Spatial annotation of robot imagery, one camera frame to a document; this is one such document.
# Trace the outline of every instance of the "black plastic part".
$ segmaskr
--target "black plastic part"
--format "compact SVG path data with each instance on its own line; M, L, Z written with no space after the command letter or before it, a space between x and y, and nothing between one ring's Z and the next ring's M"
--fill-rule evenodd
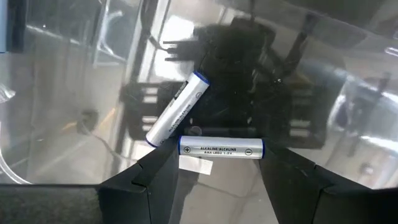
M98 185L0 185L0 223L167 223L178 179L176 142Z
M189 136L216 136L224 138L258 138L257 130L252 127L247 128L199 128L190 126L184 129L184 135Z
M397 223L398 189L371 190L267 144L264 185L280 224Z
M319 18L313 14L307 14L301 28L300 33L296 37L289 54L286 56L283 67L283 76L287 77L297 68L297 65L302 58L305 45L307 43L307 37L312 33L313 28L317 24Z

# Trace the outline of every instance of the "battery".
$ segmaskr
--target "battery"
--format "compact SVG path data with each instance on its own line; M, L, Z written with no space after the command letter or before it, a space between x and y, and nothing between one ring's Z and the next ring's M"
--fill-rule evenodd
M209 87L209 84L202 74L193 72L146 134L147 143L152 147L158 147L169 138Z
M180 136L178 153L186 156L262 159L262 139Z

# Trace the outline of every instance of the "alkaline battery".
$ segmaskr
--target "alkaline battery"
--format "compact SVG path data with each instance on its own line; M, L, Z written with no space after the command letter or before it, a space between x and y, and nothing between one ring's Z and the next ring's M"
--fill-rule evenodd
M158 147L169 138L209 87L209 84L209 81L202 74L193 72L147 133L146 141L148 144Z
M178 152L186 156L262 159L266 146L262 139L180 136Z

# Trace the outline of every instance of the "transparent acrylic panel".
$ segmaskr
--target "transparent acrylic panel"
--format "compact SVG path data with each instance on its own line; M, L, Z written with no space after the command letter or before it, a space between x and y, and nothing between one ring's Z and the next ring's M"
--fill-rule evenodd
M21 179L93 184L117 174L114 162L135 163L115 154L107 142L139 4L9 1L2 82L16 94L1 105L1 149Z
M179 132L220 136L231 134L225 133L228 129L242 138L267 138L367 187L396 186L396 156L381 147L380 141L375 144L374 138L394 141L394 125L384 126L394 123L395 109L388 106L389 112L385 111L384 97L377 94L388 93L391 98L396 94L398 54L390 21L392 8L398 6L393 1L366 3L352 1L347 6L338 1L324 6L316 1L255 1L251 9L250 1L159 1L162 10L155 14L151 32L164 49L180 44L168 41L200 39L201 28L222 29L232 26L236 18L250 21L251 11L255 23L275 34L271 46L253 59L266 71L251 67L234 73L237 70L229 69L233 65L218 73L214 67L203 68L211 80L207 91L214 93L223 86L231 91L207 99L203 95ZM224 37L225 42L231 41L229 37ZM241 50L239 45L247 44L245 40L224 50L234 54L230 49ZM197 52L189 44L185 47L187 52ZM152 44L143 48L141 69L131 77L132 85L143 90L132 91L129 98L129 114L136 121L131 121L129 130L135 142L144 140L181 82L198 68L194 58L174 60L175 52ZM345 111L341 108L344 97L359 98L355 110L364 107L362 117L350 112L337 119L336 114ZM349 131L338 124L344 122ZM210 175L180 170L175 223L277 223L256 161L201 159L213 162Z

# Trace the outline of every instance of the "blue battery stripe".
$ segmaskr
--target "blue battery stripe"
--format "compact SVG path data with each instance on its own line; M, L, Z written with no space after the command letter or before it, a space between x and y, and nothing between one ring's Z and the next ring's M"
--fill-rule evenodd
M262 157L261 157L261 159L263 159L264 156L266 155L266 144L264 143L263 139L261 139L261 141L262 141Z
M148 145L150 145L150 146L152 146L152 147L157 147L157 146L155 146L154 144L150 143L146 137L145 137L145 141L148 143Z
M181 150L180 150L181 137L182 136L178 137L178 142L177 142L177 150L179 155L181 155Z
M199 72L193 72L198 78L200 78L202 81L204 81L207 85L210 85L209 80L204 77L201 73Z

